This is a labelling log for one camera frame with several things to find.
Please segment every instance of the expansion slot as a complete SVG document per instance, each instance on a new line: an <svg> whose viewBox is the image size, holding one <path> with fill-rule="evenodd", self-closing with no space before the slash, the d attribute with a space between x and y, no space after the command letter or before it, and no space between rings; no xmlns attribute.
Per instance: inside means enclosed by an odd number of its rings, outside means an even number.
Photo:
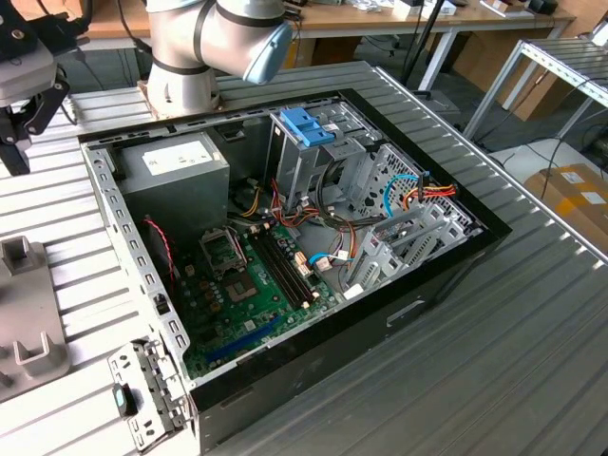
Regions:
<svg viewBox="0 0 608 456"><path fill-rule="evenodd" d="M235 340L227 345L224 345L220 349L215 351L211 351L205 354L205 359L207 363L213 363L214 361L218 361L219 359L229 356L234 352L238 352L239 350L246 349L254 342L257 342L262 337L266 337L271 334L275 330L275 326L282 321L281 316L278 316L272 321L269 321L266 325L258 328L246 335L243 335L240 339Z"/></svg>
<svg viewBox="0 0 608 456"><path fill-rule="evenodd" d="M272 235L260 233L251 238L250 242L281 292L285 294L292 309L296 311L314 301L314 296L307 284L276 245Z"/></svg>

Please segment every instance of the blue drive bay latch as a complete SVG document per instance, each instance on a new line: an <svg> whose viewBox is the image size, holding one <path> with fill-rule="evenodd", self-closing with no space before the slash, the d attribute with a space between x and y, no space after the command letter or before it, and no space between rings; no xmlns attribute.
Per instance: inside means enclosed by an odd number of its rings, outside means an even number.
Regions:
<svg viewBox="0 0 608 456"><path fill-rule="evenodd" d="M335 136L325 131L316 118L302 107L282 110L281 120L307 147L331 143L335 140Z"/></svg>

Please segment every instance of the slotted aluminum surface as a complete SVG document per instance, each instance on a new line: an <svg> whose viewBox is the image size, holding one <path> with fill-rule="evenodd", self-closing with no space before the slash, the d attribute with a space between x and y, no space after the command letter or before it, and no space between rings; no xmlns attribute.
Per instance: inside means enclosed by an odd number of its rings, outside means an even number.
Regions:
<svg viewBox="0 0 608 456"><path fill-rule="evenodd" d="M608 432L605 266L468 143L365 63L221 80L230 105L359 91L514 229L435 311L216 449L214 456L600 454ZM137 90L76 97L85 129L151 120ZM0 405L0 454L135 454L105 358L147 333L58 115L0 169L0 238L47 246L73 373ZM152 454L194 455L183 432Z"/></svg>
<svg viewBox="0 0 608 456"><path fill-rule="evenodd" d="M530 40L522 54L608 107L608 51L580 38Z"/></svg>

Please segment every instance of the table leg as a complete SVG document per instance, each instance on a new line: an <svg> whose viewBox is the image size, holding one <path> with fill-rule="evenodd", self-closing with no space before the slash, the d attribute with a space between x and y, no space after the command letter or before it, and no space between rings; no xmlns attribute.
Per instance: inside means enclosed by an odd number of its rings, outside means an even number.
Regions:
<svg viewBox="0 0 608 456"><path fill-rule="evenodd" d="M558 137L561 139L564 136L566 136L566 133L568 133L568 131L570 131L570 128L572 128L572 126L579 121L580 116L582 116L584 114L584 112L589 108L589 106L593 103L593 99L591 98L587 98L587 100L585 100L585 103L580 105L580 108L577 109L577 112L575 112L572 117L568 120L568 122L566 122L566 124L563 126L563 128L561 129L560 133L558 133Z"/></svg>
<svg viewBox="0 0 608 456"><path fill-rule="evenodd" d="M551 32L547 35L547 39L554 40L556 38L560 38L561 34L565 30L566 26L567 26L566 23L562 23L562 24L554 26L551 29ZM504 109L506 109L507 111L511 109L511 106L515 103L515 100L517 100L517 97L520 96L522 89L528 84L528 82L530 81L530 78L534 74L534 71L536 71L536 68L538 68L538 67L539 67L539 64L537 64L536 62L532 62L530 65L528 65L528 68L525 69L520 80L515 84L515 87L513 87L513 90L511 90L511 93L509 93L509 96L506 97L506 100L504 101L504 104L503 104Z"/></svg>
<svg viewBox="0 0 608 456"><path fill-rule="evenodd" d="M473 138L473 135L475 135L475 133L477 132L477 129L479 128L480 124L482 123L482 120L484 119L485 115L487 114L487 111L492 106L492 103L494 103L494 100L496 100L496 96L498 95L498 92L503 87L504 82L509 78L509 76L511 76L511 73L513 73L513 70L515 69L517 64L520 62L520 60L522 58L522 46L523 46L523 41L520 40L518 42L518 44L515 46L515 48L513 49L513 52L511 52L511 55L509 55L509 58L506 60L504 66L503 66L503 69L501 69L500 73L498 73L498 76L492 83L492 86L485 94L484 99L482 100L479 107L475 111L475 114L473 114L473 117L471 118L470 122L466 126L465 132L463 133L463 135L468 140Z"/></svg>
<svg viewBox="0 0 608 456"><path fill-rule="evenodd" d="M418 86L418 90L430 90L430 88L433 86L433 83L439 74L439 70L446 61L446 57L449 50L452 48L452 44L454 43L457 34L458 32L456 31L450 31L442 35L439 45L433 54L433 58L430 61L430 64L428 64L427 72L425 73L424 78L422 78L422 82Z"/></svg>

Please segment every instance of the green motherboard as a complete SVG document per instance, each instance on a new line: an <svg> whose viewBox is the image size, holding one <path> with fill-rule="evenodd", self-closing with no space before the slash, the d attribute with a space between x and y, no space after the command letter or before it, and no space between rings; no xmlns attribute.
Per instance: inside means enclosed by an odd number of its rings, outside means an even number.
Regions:
<svg viewBox="0 0 608 456"><path fill-rule="evenodd" d="M315 273L302 274L302 254L285 228L274 226L259 235L234 232L233 239L236 249L228 237L216 236L204 248L197 244L176 259L178 310L191 343L184 355L190 378L267 343L341 300L341 294L334 294ZM246 264L239 264L241 257ZM295 287L293 280L284 280L287 275L299 278L300 294L290 288ZM309 299L298 300L303 295Z"/></svg>

